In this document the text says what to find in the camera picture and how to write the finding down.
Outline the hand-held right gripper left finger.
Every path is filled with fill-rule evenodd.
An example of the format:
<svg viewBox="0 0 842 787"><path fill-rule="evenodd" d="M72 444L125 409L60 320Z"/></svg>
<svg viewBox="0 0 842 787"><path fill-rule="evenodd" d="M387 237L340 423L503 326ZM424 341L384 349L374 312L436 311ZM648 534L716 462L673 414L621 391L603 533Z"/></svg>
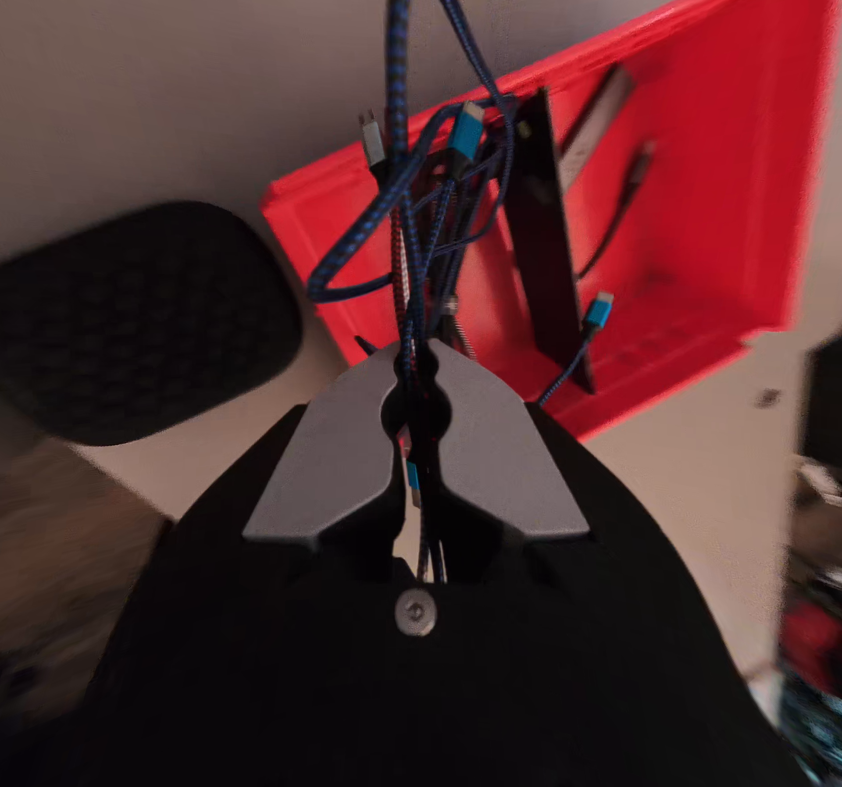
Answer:
<svg viewBox="0 0 842 787"><path fill-rule="evenodd" d="M315 549L341 524L385 523L395 538L405 520L403 458L383 423L396 389L399 344L378 349L316 395L242 532L244 540Z"/></svg>

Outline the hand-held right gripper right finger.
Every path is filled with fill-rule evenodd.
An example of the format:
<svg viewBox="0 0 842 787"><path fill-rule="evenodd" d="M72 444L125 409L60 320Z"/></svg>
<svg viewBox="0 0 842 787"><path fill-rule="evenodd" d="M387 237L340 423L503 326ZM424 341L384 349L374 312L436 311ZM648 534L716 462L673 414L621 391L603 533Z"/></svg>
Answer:
<svg viewBox="0 0 842 787"><path fill-rule="evenodd" d="M518 393L439 340L428 352L433 510L444 551L586 536L588 520Z"/></svg>

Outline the slim grey usb hub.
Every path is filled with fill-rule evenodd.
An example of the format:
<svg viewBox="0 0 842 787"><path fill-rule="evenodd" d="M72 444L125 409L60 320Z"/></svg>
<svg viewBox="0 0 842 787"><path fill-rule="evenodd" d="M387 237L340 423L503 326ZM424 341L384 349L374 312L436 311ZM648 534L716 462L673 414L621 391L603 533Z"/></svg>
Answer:
<svg viewBox="0 0 842 787"><path fill-rule="evenodd" d="M577 283L584 280L585 277L588 277L594 271L595 267L599 264L603 256L605 256L611 244L615 240L616 234L626 217L628 209L632 205L640 187L647 177L647 173L653 161L655 149L656 144L653 140L645 141L632 159L621 184L614 213L610 218L610 222L607 225L605 233L600 239L599 244L596 246L588 261L576 273L574 280Z"/></svg>

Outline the red plastic bin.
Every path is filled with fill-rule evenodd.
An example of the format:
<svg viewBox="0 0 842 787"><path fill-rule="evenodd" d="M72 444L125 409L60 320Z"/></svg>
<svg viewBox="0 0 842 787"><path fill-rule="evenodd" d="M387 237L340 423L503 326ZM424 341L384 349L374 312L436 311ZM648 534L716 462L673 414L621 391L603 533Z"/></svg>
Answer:
<svg viewBox="0 0 842 787"><path fill-rule="evenodd" d="M362 144L271 182L267 224L350 365L400 338L387 229L410 227L404 288L426 339L447 302L476 362L588 438L738 360L790 323L813 203L837 0L678 0L493 79L459 0L387 0L385 158ZM640 146L652 164L616 238L575 282L583 342L536 348L503 202L514 114L550 93L559 147L614 64L636 88L563 206L574 278Z"/></svg>

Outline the black flat strip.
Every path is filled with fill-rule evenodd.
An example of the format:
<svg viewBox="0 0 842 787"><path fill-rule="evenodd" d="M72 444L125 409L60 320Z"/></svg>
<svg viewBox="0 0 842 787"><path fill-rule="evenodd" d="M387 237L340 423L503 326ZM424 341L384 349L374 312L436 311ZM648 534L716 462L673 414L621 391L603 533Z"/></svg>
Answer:
<svg viewBox="0 0 842 787"><path fill-rule="evenodd" d="M503 202L537 350L567 368L583 342L554 137L550 93L539 87L514 114L514 156Z"/></svg>

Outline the black mesh pad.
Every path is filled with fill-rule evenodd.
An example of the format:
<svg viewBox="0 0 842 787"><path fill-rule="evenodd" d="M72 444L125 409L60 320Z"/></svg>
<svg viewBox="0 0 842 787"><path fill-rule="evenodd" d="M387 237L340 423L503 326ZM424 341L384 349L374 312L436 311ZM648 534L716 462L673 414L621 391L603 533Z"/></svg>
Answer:
<svg viewBox="0 0 842 787"><path fill-rule="evenodd" d="M147 438L258 388L303 331L267 244L211 203L155 204L1 266L2 400L79 445Z"/></svg>

